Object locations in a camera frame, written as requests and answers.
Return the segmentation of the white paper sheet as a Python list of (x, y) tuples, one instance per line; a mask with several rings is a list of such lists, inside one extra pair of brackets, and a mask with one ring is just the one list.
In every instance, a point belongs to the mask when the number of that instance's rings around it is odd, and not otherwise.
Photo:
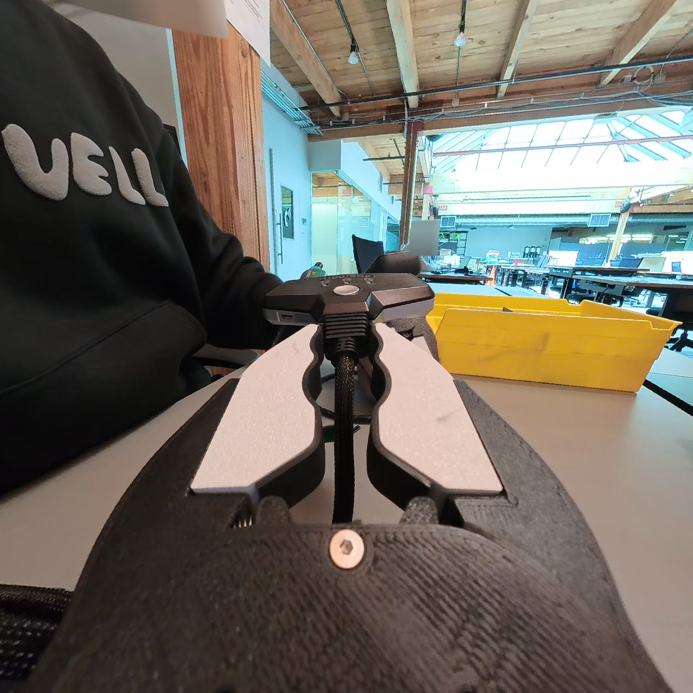
[(270, 1), (224, 1), (227, 21), (270, 64)]

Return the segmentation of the glass partition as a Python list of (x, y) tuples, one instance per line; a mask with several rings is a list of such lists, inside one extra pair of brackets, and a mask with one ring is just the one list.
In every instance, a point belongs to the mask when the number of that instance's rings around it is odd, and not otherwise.
[(370, 238), (372, 201), (340, 171), (311, 175), (311, 257), (328, 275), (356, 273), (353, 236)]

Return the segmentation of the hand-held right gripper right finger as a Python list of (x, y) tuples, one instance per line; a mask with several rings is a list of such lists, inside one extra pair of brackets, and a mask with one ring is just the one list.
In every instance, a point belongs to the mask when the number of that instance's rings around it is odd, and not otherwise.
[(499, 498), (504, 487), (455, 379), (420, 345), (385, 324), (371, 329), (367, 474), (400, 509), (429, 498)]

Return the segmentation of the person's left forearm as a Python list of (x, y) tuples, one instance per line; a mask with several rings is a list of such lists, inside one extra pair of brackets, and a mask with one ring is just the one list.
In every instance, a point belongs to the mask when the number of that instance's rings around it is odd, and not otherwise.
[(281, 279), (246, 256), (238, 238), (219, 230), (204, 210), (180, 214), (176, 222), (191, 267), (176, 302), (215, 347), (270, 348), (279, 329), (265, 318), (263, 302)]

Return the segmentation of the dark office desk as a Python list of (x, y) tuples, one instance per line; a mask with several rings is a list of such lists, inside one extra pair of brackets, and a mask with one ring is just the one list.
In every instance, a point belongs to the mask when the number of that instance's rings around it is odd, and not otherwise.
[(643, 276), (607, 276), (578, 275), (575, 278), (578, 287), (596, 295), (596, 302), (610, 304), (612, 299), (638, 295), (641, 291), (665, 295), (659, 316), (678, 321), (682, 324), (692, 323), (692, 281), (682, 279), (662, 279)]
[(493, 284), (493, 279), (486, 275), (458, 273), (419, 273), (417, 276), (425, 282), (452, 284), (456, 286), (490, 286)]

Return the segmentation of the black office chair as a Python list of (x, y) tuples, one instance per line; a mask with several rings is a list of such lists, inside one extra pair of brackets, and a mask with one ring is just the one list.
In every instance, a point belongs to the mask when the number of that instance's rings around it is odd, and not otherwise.
[(364, 274), (373, 262), (384, 255), (385, 247), (381, 240), (370, 240), (352, 235), (353, 257), (357, 273)]

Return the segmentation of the grey desk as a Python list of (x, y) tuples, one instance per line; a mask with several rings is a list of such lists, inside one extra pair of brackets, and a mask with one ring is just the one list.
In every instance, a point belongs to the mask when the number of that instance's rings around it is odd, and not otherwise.
[[(1, 498), (1, 583), (74, 589), (143, 465), (220, 386)], [(637, 394), (461, 376), (549, 465), (675, 692), (692, 691), (692, 417)]]

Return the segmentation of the black hub with metal button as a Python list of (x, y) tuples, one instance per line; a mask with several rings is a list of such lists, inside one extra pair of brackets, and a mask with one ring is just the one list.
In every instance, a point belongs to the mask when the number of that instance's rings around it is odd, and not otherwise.
[(371, 322), (425, 317), (434, 303), (430, 286), (411, 274), (342, 274), (285, 282), (267, 294), (263, 313), (281, 328), (321, 325), (335, 339), (366, 335)]

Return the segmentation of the person's black hoodie torso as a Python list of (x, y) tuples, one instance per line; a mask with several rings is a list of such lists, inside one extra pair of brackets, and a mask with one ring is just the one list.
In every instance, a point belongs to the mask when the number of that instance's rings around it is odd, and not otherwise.
[(157, 113), (43, 1), (1, 2), (1, 494), (209, 382)]

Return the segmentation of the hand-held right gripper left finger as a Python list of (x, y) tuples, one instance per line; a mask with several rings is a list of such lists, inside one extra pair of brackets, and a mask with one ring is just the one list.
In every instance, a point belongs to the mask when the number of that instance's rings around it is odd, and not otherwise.
[(191, 484), (196, 494), (276, 496), (293, 507), (325, 473), (322, 329), (308, 325), (248, 367)]

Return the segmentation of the yellow plastic bin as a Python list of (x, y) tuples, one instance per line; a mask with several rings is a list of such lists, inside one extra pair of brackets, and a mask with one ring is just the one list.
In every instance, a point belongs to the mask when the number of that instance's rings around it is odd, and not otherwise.
[(450, 293), (426, 319), (451, 374), (632, 393), (680, 325), (593, 301)]

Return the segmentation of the wooden post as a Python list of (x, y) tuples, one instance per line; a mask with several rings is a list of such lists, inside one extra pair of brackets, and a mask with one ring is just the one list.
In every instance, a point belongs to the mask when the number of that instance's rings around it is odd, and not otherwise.
[(174, 214), (204, 210), (270, 271), (261, 60), (226, 23), (223, 38), (172, 30), (188, 177), (166, 185)]

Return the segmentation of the red steel column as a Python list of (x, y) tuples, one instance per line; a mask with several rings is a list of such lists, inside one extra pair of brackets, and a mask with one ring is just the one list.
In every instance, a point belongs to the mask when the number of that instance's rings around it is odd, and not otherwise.
[(415, 180), (417, 176), (418, 143), (423, 123), (410, 121), (405, 130), (405, 158), (403, 166), (403, 192), (399, 245), (409, 243), (411, 214), (414, 205)]

